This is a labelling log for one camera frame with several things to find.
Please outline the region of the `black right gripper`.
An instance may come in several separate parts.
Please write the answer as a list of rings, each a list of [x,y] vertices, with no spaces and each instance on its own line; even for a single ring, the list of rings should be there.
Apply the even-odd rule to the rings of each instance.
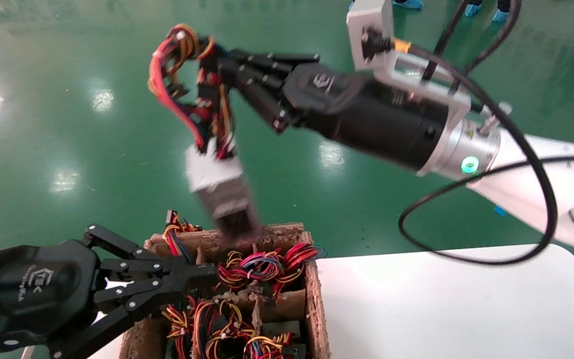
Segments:
[[[219,57],[217,71],[276,134],[292,125],[293,116],[281,105],[282,82],[272,76],[292,72],[284,99],[299,127],[409,170],[423,168],[444,131],[448,107],[412,101],[372,75],[339,73],[319,61],[319,54],[233,48]]]

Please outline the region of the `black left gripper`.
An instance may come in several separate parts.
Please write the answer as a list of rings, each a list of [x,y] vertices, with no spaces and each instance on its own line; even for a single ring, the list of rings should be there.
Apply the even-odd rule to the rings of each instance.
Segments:
[[[114,258],[100,261],[94,247]],[[109,280],[137,281],[93,292],[96,271]],[[5,248],[0,353],[50,341],[53,359],[88,359],[160,307],[216,282],[215,264],[155,254],[97,223],[87,227],[84,245],[69,239],[49,247]]]

